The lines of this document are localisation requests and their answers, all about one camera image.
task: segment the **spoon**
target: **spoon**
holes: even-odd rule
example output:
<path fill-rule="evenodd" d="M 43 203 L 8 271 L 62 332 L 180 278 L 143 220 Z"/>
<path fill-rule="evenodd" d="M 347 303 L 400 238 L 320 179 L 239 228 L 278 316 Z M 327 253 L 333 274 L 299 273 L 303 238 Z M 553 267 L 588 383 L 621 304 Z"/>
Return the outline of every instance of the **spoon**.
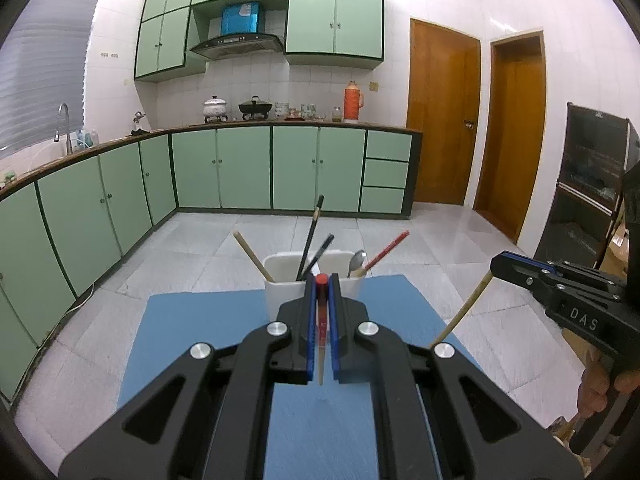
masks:
<path fill-rule="evenodd" d="M 360 249 L 351 257 L 351 260 L 349 260 L 349 272 L 347 273 L 347 278 L 351 277 L 351 273 L 354 270 L 359 269 L 362 266 L 366 257 L 367 253 L 364 249 Z"/>

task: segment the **gray blind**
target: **gray blind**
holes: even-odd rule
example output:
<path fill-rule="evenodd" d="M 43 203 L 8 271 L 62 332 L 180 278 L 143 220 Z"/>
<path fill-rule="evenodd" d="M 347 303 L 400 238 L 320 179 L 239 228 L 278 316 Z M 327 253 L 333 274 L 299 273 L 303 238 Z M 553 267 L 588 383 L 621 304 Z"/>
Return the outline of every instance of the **gray blind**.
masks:
<path fill-rule="evenodd" d="M 52 139 L 61 102 L 69 107 L 71 130 L 82 128 L 84 64 L 97 1 L 31 0 L 15 22 L 0 47 L 0 158 Z"/>

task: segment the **wooden countertop edge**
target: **wooden countertop edge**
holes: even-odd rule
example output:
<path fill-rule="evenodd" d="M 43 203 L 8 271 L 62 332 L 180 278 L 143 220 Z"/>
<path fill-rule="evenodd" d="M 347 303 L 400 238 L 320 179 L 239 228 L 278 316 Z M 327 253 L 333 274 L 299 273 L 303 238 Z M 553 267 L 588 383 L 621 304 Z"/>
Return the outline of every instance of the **wooden countertop edge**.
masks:
<path fill-rule="evenodd" d="M 178 132 L 196 132 L 198 130 L 211 130 L 214 128 L 239 128 L 241 126 L 327 126 L 331 128 L 359 128 L 368 130 L 379 130 L 381 132 L 402 133 L 402 134 L 419 134 L 420 130 L 414 130 L 411 128 L 399 128 L 397 126 L 385 126 L 384 124 L 373 123 L 332 123 L 328 121 L 235 121 L 232 123 L 209 123 L 209 124 L 190 124 L 189 126 L 176 126 L 175 128 L 164 128 L 161 130 L 152 130 L 148 134 L 142 134 L 138 136 L 127 136 L 121 139 L 108 140 L 95 146 L 83 150 L 82 152 L 73 153 L 72 155 L 52 160 L 47 164 L 39 166 L 35 170 L 25 173 L 18 177 L 17 180 L 8 184 L 3 189 L 0 189 L 0 200 L 7 198 L 9 195 L 22 189 L 29 184 L 37 181 L 38 179 L 47 176 L 55 171 L 71 166 L 76 162 L 91 158 L 95 155 L 114 150 L 121 146 L 126 146 L 133 142 L 139 142 L 140 140 L 152 139 L 166 134 L 174 134 Z"/>

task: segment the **blue gripper pad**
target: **blue gripper pad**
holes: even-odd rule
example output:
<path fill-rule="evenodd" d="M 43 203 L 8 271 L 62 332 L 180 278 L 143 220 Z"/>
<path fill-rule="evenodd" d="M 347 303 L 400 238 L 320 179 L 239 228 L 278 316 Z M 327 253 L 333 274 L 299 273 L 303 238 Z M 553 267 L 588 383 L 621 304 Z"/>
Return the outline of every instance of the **blue gripper pad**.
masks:
<path fill-rule="evenodd" d="M 545 263 L 545 262 L 539 262 L 537 260 L 533 260 L 531 258 L 527 258 L 526 256 L 522 256 L 521 254 L 511 253 L 509 251 L 502 251 L 500 253 L 500 256 L 511 258 L 512 260 L 517 260 L 517 261 L 519 261 L 519 262 L 521 262 L 523 264 L 527 264 L 527 265 L 530 265 L 532 267 L 537 267 L 540 270 L 546 269 L 551 274 L 555 274 L 556 273 L 556 268 L 554 266 L 549 265 L 548 263 Z"/>
<path fill-rule="evenodd" d="M 316 357 L 316 278 L 311 275 L 310 280 L 313 280 L 311 287 L 311 301 L 308 306 L 309 309 L 309 322 L 306 328 L 306 378 L 309 381 L 314 380 L 314 360 Z"/>
<path fill-rule="evenodd" d="M 331 342 L 331 368 L 334 371 L 334 380 L 338 380 L 340 373 L 340 355 L 338 354 L 338 317 L 335 311 L 334 280 L 329 280 L 329 341 Z"/>

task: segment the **kitchen faucet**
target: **kitchen faucet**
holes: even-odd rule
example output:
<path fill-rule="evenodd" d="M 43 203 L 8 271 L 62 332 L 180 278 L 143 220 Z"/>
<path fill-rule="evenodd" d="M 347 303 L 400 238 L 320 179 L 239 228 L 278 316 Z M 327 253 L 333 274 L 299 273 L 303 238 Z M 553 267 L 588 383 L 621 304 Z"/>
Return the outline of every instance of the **kitchen faucet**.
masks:
<path fill-rule="evenodd" d="M 56 135 L 53 137 L 53 142 L 60 142 L 60 112 L 62 111 L 62 107 L 65 107 L 65 118 L 66 118 L 66 154 L 71 155 L 71 132 L 69 131 L 69 107 L 66 103 L 60 103 L 58 107 L 58 119 L 56 121 Z"/>

